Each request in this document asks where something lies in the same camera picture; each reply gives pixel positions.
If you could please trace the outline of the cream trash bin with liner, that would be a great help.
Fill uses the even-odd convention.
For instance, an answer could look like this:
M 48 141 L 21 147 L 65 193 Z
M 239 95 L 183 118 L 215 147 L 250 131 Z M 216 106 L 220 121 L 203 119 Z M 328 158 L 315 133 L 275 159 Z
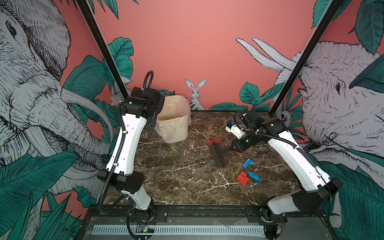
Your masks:
M 157 116 L 155 131 L 167 144 L 184 141 L 192 123 L 188 100 L 180 95 L 165 97 L 164 105 Z

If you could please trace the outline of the blue paper scrap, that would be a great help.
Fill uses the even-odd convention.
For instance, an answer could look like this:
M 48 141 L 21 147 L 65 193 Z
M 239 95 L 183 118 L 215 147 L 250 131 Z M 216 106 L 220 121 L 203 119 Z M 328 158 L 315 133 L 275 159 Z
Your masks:
M 249 165 L 253 165 L 254 163 L 255 163 L 254 161 L 252 161 L 250 158 L 248 158 L 248 159 L 244 162 L 243 166 L 244 166 L 244 168 L 246 169 Z
M 261 178 L 259 176 L 257 176 L 256 174 L 252 173 L 252 172 L 248 172 L 248 175 L 255 181 L 257 182 L 261 182 Z

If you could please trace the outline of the dark brown hand brush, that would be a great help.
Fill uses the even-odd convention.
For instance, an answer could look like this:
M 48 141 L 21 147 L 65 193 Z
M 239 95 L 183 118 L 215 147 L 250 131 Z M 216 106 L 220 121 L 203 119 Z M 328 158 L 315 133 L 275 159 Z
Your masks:
M 211 151 L 212 159 L 215 163 L 215 166 L 218 168 L 224 168 L 227 165 L 226 155 L 229 153 L 236 153 L 241 155 L 242 152 L 230 146 L 229 148 L 223 149 L 218 142 L 213 142 L 209 144 L 209 149 Z

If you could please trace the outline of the red paper scrap large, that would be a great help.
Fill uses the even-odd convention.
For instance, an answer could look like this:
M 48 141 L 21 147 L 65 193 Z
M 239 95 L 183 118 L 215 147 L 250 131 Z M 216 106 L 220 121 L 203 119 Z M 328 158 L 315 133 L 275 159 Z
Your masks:
M 250 182 L 250 179 L 247 177 L 247 174 L 245 172 L 241 172 L 237 176 L 237 181 L 241 183 L 244 187 L 247 185 L 247 183 Z

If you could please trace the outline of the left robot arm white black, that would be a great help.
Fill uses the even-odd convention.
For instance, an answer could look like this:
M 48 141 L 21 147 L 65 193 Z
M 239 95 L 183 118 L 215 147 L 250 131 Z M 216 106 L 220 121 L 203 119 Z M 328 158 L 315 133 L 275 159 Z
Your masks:
M 157 115 L 164 106 L 165 97 L 151 88 L 135 87 L 132 94 L 117 107 L 121 125 L 115 149 L 105 169 L 97 177 L 104 182 L 98 200 L 100 214 L 109 213 L 122 199 L 129 199 L 136 210 L 150 218 L 154 214 L 152 198 L 144 189 L 144 174 L 134 171 L 134 160 L 143 129 L 154 129 Z M 109 186 L 123 196 L 109 208 L 103 206 Z

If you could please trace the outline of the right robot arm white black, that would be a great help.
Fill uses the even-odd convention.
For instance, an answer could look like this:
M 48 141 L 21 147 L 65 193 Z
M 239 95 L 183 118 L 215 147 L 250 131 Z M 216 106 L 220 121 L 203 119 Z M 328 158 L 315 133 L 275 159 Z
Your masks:
M 243 153 L 261 141 L 267 142 L 296 175 L 301 189 L 273 197 L 260 209 L 262 219 L 271 223 L 278 215 L 300 212 L 311 216 L 341 189 L 343 183 L 331 178 L 309 158 L 279 118 L 265 121 L 258 112 L 237 111 L 227 131 L 236 136 L 230 151 Z

